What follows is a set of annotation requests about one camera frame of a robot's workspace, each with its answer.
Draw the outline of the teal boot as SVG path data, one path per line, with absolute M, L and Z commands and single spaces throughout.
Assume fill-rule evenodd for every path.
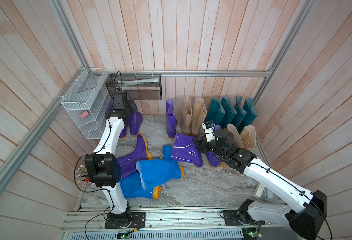
M 231 99 L 227 96 L 224 96 L 222 98 L 221 105 L 225 111 L 225 114 L 222 118 L 220 126 L 222 128 L 226 128 L 227 125 L 230 124 L 232 122 L 232 120 L 235 118 L 235 116 L 237 115 L 237 111 L 235 110 Z
M 254 101 L 252 98 L 246 98 L 243 105 L 243 109 L 246 111 L 246 114 L 242 122 L 238 126 L 239 133 L 241 133 L 246 126 L 252 125 L 252 123 L 258 116 L 258 111 L 254 105 Z
M 226 112 L 221 104 L 221 101 L 217 97 L 214 97 L 211 100 L 210 108 L 205 121 L 213 121 L 216 125 L 219 125 L 222 122 L 225 113 Z
M 240 126 L 240 124 L 242 123 L 242 121 L 244 120 L 247 112 L 243 109 L 241 102 L 242 102 L 243 98 L 241 96 L 237 96 L 236 97 L 236 102 L 234 104 L 234 109 L 236 110 L 236 115 L 234 116 L 233 120 L 232 120 L 232 124 L 238 128 Z

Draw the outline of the large purple boot front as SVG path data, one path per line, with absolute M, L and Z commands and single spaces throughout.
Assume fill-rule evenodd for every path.
M 215 131 L 214 131 L 214 136 L 215 136 L 215 132 L 218 130 L 221 130 L 221 126 L 220 125 L 216 125 L 215 126 Z M 211 168 L 217 168 L 220 165 L 220 160 L 218 159 L 218 157 L 215 154 L 215 149 L 216 149 L 216 137 L 214 140 L 212 140 L 211 142 L 209 142 L 209 152 L 206 153 L 209 165 Z

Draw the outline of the large beige boot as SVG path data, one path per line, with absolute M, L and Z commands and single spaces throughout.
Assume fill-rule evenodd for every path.
M 234 141 L 236 143 L 236 146 L 237 148 L 243 148 L 244 145 L 243 145 L 243 142 L 242 142 L 242 139 L 241 139 L 241 136 L 237 130 L 237 128 L 233 125 L 233 124 L 228 124 L 227 125 L 227 130 L 233 134 L 234 136 Z

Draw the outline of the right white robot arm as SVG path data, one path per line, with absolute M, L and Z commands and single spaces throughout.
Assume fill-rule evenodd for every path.
M 194 141 L 198 152 L 213 153 L 220 162 L 246 175 L 280 197 L 288 206 L 259 204 L 246 200 L 231 216 L 236 223 L 248 226 L 264 221 L 291 228 L 306 240 L 315 240 L 327 223 L 328 197 L 321 191 L 312 192 L 280 175 L 251 151 L 239 148 L 234 135 L 227 129 L 215 129 L 211 122 L 203 123 L 199 138 Z

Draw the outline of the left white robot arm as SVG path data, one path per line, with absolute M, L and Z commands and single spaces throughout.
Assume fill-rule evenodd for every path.
M 89 181 L 106 195 L 110 212 L 124 214 L 128 201 L 124 198 L 120 186 L 122 169 L 115 153 L 128 117 L 137 107 L 128 92 L 115 92 L 112 100 L 112 106 L 107 108 L 106 127 L 100 143 L 93 153 L 85 156 L 85 165 Z

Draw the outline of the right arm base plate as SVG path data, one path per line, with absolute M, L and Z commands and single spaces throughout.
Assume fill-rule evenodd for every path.
M 233 226 L 263 226 L 265 221 L 253 220 L 247 212 L 239 210 L 224 210 L 219 213 L 225 221 L 225 225 L 228 227 Z

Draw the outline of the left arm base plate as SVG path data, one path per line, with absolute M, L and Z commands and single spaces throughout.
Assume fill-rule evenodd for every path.
M 108 213 L 106 229 L 141 229 L 145 227 L 146 213 L 127 211 L 122 214 Z

